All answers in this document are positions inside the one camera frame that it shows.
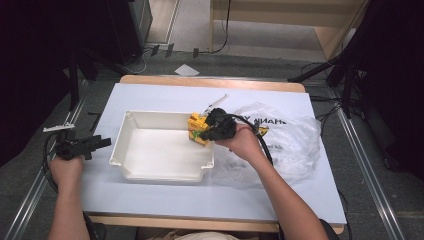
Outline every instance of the forearm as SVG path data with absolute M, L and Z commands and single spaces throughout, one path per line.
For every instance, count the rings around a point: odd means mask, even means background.
M 259 174 L 286 239 L 327 239 L 315 213 L 266 160 L 253 167 Z
M 79 189 L 63 192 L 59 190 L 49 239 L 90 239 L 83 217 Z

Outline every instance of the person's left hand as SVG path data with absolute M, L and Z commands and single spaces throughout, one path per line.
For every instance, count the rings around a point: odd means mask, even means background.
M 60 157 L 55 157 L 52 161 L 50 161 L 50 171 L 59 190 L 79 187 L 83 160 L 83 156 L 78 156 L 71 160 L 64 160 Z

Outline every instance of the white tabletop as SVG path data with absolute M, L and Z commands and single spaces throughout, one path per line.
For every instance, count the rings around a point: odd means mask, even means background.
M 215 184 L 211 172 L 200 183 L 155 183 L 126 180 L 109 159 L 127 110 L 202 112 L 229 94 L 220 107 L 231 113 L 243 105 L 261 102 L 297 118 L 314 117 L 309 95 L 277 91 L 225 88 L 116 84 L 95 135 L 111 138 L 112 146 L 93 152 L 82 177 L 84 211 L 99 214 L 195 217 L 211 219 L 275 221 L 277 218 L 262 188 L 237 188 Z M 328 158 L 320 141 L 321 158 L 313 174 L 292 185 L 319 218 L 345 224 L 343 207 Z

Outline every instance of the plastic bag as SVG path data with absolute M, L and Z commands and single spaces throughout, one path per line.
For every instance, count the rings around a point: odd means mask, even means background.
M 265 143 L 271 153 L 274 168 L 289 184 L 310 176 L 320 158 L 320 122 L 312 117 L 288 119 L 276 109 L 262 103 L 245 106 L 235 114 L 251 123 L 260 122 Z M 256 171 L 227 148 L 215 147 L 216 183 L 239 186 L 261 187 Z

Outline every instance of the person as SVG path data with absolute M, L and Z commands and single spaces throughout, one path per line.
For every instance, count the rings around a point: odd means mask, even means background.
M 322 222 L 274 169 L 248 125 L 238 124 L 234 138 L 216 144 L 227 147 L 257 171 L 285 239 L 328 239 Z M 82 161 L 83 157 L 76 157 L 70 161 L 55 158 L 50 162 L 59 191 L 49 239 L 89 239 L 80 200 Z

